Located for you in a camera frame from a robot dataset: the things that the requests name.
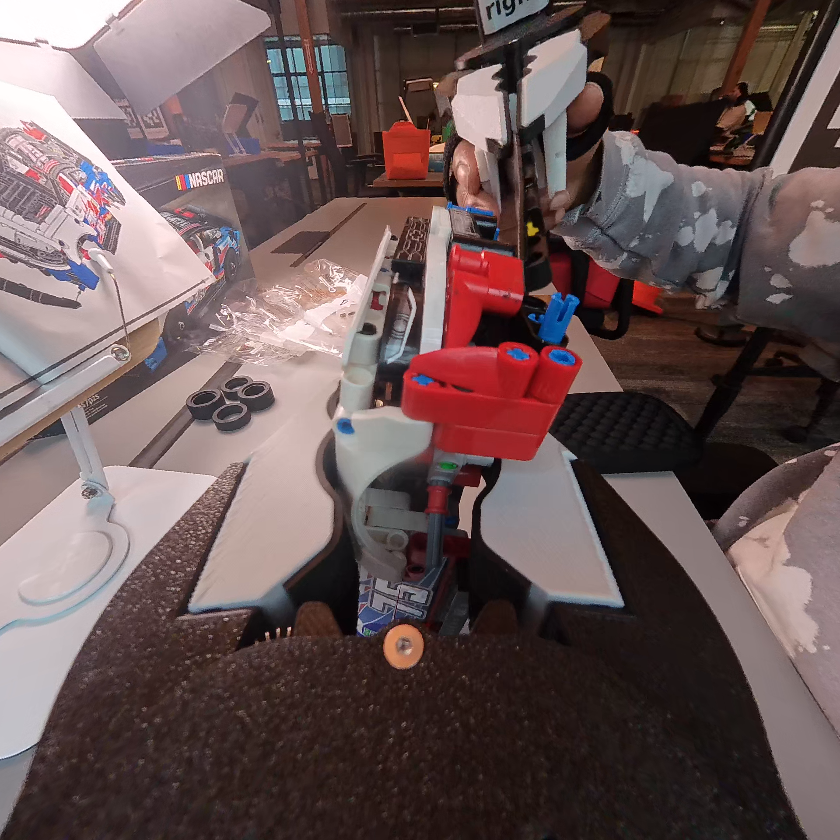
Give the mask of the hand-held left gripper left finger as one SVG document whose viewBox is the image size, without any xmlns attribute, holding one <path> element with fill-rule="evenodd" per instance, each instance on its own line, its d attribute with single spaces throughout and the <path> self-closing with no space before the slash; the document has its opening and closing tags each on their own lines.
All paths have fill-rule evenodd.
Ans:
<svg viewBox="0 0 840 840">
<path fill-rule="evenodd" d="M 294 612 L 287 583 L 327 547 L 334 531 L 334 501 L 318 477 L 317 455 L 332 427 L 327 403 L 338 379 L 337 374 L 317 379 L 248 457 L 189 613 L 244 607 Z"/>
</svg>

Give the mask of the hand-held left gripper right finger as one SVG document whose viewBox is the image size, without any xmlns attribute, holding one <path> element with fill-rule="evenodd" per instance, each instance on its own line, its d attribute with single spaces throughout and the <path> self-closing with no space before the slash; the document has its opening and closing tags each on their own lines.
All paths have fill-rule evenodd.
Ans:
<svg viewBox="0 0 840 840">
<path fill-rule="evenodd" d="M 623 607 L 624 599 L 562 446 L 503 459 L 476 498 L 471 537 L 483 583 L 525 607 Z"/>
</svg>

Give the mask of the toy brick race car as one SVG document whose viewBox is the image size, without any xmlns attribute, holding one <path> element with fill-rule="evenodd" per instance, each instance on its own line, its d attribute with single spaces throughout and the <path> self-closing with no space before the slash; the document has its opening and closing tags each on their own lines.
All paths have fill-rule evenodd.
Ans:
<svg viewBox="0 0 840 840">
<path fill-rule="evenodd" d="M 356 632 L 435 624 L 469 555 L 459 489 L 496 460 L 529 461 L 581 360 L 564 347 L 572 293 L 529 297 L 493 213 L 448 203 L 384 234 L 345 341 L 333 419 L 360 566 Z"/>
</svg>

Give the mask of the person's right forearm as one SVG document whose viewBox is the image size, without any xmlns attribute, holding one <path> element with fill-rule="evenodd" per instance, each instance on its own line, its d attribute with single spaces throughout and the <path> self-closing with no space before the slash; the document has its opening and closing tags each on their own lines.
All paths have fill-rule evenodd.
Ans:
<svg viewBox="0 0 840 840">
<path fill-rule="evenodd" d="M 794 335 L 838 381 L 839 174 L 774 175 L 678 164 L 606 132 L 599 178 L 554 233 L 624 279 L 689 289 L 696 306 Z"/>
</svg>

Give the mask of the dark desk mat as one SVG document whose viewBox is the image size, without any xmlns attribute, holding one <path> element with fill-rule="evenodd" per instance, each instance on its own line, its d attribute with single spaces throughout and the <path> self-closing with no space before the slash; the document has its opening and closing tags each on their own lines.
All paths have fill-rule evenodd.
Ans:
<svg viewBox="0 0 840 840">
<path fill-rule="evenodd" d="M 275 256 L 292 256 L 294 258 L 290 263 L 292 268 L 303 266 L 322 245 L 327 243 L 332 236 L 338 233 L 366 205 L 367 202 L 363 201 L 336 225 L 331 227 L 330 230 L 302 230 L 289 237 L 282 244 L 274 247 L 270 253 Z"/>
</svg>

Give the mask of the person's right hand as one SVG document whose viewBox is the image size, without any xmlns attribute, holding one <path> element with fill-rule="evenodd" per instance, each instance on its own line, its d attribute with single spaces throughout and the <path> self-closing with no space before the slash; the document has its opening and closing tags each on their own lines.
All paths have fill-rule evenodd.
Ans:
<svg viewBox="0 0 840 840">
<path fill-rule="evenodd" d="M 567 109 L 568 134 L 576 137 L 583 134 L 597 119 L 604 101 L 601 87 L 589 81 L 583 91 Z M 592 199 L 601 179 L 603 141 L 576 161 L 568 163 L 566 189 L 555 194 L 541 192 L 542 217 L 548 229 L 562 223 L 566 212 L 585 205 Z M 455 176 L 456 203 L 463 207 L 480 207 L 497 215 L 503 235 L 513 235 L 519 225 L 511 207 L 500 208 L 493 195 L 481 184 L 480 168 L 474 146 L 461 141 L 454 152 L 452 173 Z"/>
</svg>

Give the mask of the black mesh office chair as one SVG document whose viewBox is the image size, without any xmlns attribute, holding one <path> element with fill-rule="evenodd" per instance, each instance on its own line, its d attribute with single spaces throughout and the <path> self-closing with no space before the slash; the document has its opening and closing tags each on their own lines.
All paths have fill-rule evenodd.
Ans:
<svg viewBox="0 0 840 840">
<path fill-rule="evenodd" d="M 674 408 L 641 392 L 570 394 L 550 432 L 604 476 L 673 473 L 706 520 L 777 466 L 755 447 L 708 443 Z"/>
</svg>

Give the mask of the red chair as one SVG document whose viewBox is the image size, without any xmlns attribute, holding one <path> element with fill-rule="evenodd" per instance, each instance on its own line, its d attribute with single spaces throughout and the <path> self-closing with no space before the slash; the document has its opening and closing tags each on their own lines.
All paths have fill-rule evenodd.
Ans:
<svg viewBox="0 0 840 840">
<path fill-rule="evenodd" d="M 660 317 L 664 313 L 658 305 L 659 289 L 621 279 L 581 251 L 565 249 L 549 259 L 554 288 L 578 298 L 574 315 L 590 335 L 619 340 L 629 330 L 633 315 Z"/>
</svg>

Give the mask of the crumpled clear plastic bag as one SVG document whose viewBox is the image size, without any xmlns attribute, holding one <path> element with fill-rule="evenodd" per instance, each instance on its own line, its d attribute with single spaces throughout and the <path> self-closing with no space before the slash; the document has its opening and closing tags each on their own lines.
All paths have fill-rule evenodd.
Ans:
<svg viewBox="0 0 840 840">
<path fill-rule="evenodd" d="M 305 354 L 339 359 L 367 280 L 315 259 L 281 283 L 227 300 L 189 349 L 242 364 L 278 364 Z"/>
</svg>

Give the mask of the black tripod stand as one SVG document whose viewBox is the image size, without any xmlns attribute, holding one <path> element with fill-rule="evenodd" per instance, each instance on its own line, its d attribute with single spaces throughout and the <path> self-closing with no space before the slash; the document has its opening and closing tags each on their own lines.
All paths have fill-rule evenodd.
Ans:
<svg viewBox="0 0 840 840">
<path fill-rule="evenodd" d="M 715 390 L 695 426 L 696 435 L 708 440 L 720 420 L 739 396 L 750 376 L 815 379 L 820 382 L 815 391 L 816 403 L 806 425 L 792 425 L 780 430 L 790 443 L 805 444 L 816 435 L 824 417 L 838 398 L 839 384 L 803 361 L 803 342 L 780 331 L 759 328 L 750 333 L 738 358 L 724 374 L 711 378 Z"/>
</svg>

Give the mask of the person's torso in bleached hoodie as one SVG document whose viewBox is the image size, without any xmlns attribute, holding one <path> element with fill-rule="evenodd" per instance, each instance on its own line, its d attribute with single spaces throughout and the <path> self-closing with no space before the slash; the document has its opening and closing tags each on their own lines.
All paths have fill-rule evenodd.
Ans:
<svg viewBox="0 0 840 840">
<path fill-rule="evenodd" d="M 757 479 L 712 535 L 839 732 L 839 444 Z"/>
</svg>

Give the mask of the open cardboard box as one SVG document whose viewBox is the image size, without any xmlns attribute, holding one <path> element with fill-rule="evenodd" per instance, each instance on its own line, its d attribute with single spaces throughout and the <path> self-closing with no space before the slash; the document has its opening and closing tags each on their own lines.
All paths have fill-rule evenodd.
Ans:
<svg viewBox="0 0 840 840">
<path fill-rule="evenodd" d="M 248 124 L 253 117 L 259 101 L 242 92 L 235 92 L 227 103 L 220 128 L 222 134 L 238 140 L 251 140 Z"/>
</svg>

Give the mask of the fiducial marker sign board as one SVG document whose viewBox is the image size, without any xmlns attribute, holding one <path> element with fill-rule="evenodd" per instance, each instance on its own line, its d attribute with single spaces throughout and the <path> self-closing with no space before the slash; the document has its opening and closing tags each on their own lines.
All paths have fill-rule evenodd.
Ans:
<svg viewBox="0 0 840 840">
<path fill-rule="evenodd" d="M 839 2 L 824 2 L 752 168 L 775 175 L 839 166 Z"/>
</svg>

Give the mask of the black toy car box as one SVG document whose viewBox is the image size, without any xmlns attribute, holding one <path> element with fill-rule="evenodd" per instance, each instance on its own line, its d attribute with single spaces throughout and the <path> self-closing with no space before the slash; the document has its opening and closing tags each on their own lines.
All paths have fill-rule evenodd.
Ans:
<svg viewBox="0 0 840 840">
<path fill-rule="evenodd" d="M 219 154 L 151 156 L 115 161 L 114 166 L 211 270 L 214 283 L 167 312 L 161 338 L 143 363 L 86 400 L 89 424 L 188 362 L 222 326 L 224 304 L 256 286 L 232 185 Z"/>
</svg>

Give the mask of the studio light panel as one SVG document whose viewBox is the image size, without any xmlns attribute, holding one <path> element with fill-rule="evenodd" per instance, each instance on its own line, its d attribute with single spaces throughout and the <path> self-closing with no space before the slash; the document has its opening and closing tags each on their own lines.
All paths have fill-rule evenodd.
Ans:
<svg viewBox="0 0 840 840">
<path fill-rule="evenodd" d="M 142 116 L 262 35 L 237 1 L 2 1 L 2 99 L 49 96 L 76 120 Z"/>
</svg>

